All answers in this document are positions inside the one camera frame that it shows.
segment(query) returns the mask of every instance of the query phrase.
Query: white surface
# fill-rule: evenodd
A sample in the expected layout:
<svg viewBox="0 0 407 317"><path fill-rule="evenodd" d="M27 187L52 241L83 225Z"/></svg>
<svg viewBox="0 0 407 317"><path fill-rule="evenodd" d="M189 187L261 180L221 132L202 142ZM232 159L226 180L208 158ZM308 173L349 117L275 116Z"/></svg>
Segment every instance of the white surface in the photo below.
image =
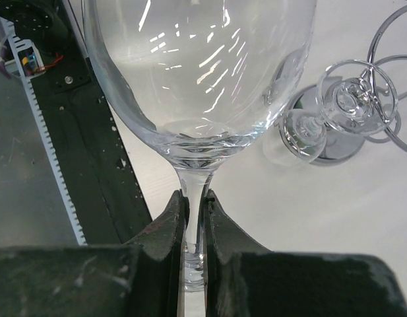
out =
<svg viewBox="0 0 407 317"><path fill-rule="evenodd" d="M365 59L380 24L403 0L319 0L315 36L300 87L341 59ZM407 53L407 15L391 27L377 57ZM399 92L407 62L383 67ZM407 102L401 104L407 141ZM119 123L153 217L179 188L171 166ZM407 299L407 154L367 143L341 166L283 169L264 158L261 141L231 158L212 188L226 212L271 250L373 254L395 271Z"/></svg>

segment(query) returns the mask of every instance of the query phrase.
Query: round metal base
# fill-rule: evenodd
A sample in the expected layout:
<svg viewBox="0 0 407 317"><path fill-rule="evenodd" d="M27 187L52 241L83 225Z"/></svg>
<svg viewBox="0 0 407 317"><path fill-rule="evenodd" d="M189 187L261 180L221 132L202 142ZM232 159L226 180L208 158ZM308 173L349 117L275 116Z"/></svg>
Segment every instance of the round metal base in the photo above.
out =
<svg viewBox="0 0 407 317"><path fill-rule="evenodd" d="M304 109L318 112L316 103L316 85L309 86L299 93L287 105L288 109ZM314 165L331 166L346 162L360 151L365 139L363 137L346 135L327 125L327 145L322 154L312 162Z"/></svg>

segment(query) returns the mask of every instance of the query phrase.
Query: wine glass stem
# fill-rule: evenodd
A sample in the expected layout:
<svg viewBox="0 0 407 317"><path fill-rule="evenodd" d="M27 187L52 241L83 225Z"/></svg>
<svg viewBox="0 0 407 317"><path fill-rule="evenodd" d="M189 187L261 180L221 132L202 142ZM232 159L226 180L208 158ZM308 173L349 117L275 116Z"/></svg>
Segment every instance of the wine glass stem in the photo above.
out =
<svg viewBox="0 0 407 317"><path fill-rule="evenodd" d="M189 253L199 252L201 246L201 219L199 209L206 196L214 170L186 170L176 168L184 197L189 200L189 222L185 231L185 241Z"/></svg>

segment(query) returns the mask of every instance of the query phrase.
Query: wine glass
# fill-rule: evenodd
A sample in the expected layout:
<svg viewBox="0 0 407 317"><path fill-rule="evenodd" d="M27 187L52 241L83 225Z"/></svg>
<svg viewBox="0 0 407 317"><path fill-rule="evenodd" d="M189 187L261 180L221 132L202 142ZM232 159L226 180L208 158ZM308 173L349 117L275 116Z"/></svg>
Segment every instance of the wine glass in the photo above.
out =
<svg viewBox="0 0 407 317"><path fill-rule="evenodd" d="M316 0L84 0L90 62L126 126L171 162L190 215L185 288L202 290L199 205L215 170L283 111Z"/></svg>
<svg viewBox="0 0 407 317"><path fill-rule="evenodd" d="M351 59L323 73L316 103L318 112L294 108L281 115L263 144L268 160L286 166L313 162L327 145L327 125L346 135L379 133L396 117L398 95L377 65Z"/></svg>

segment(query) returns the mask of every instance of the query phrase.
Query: transparent glass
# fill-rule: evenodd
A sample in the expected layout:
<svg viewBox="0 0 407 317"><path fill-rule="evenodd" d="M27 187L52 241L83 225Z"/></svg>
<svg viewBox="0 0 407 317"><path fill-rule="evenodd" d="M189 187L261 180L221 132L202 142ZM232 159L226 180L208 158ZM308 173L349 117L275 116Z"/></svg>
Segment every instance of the transparent glass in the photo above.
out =
<svg viewBox="0 0 407 317"><path fill-rule="evenodd" d="M316 103L317 113L295 108L281 115L263 144L268 160L285 166L313 162L327 144L325 124L364 137L383 131L395 119L398 95L379 67L351 59L323 73Z"/></svg>
<svg viewBox="0 0 407 317"><path fill-rule="evenodd" d="M203 288L199 203L283 111L316 0L84 0L90 61L127 127L176 169L191 212L185 287Z"/></svg>

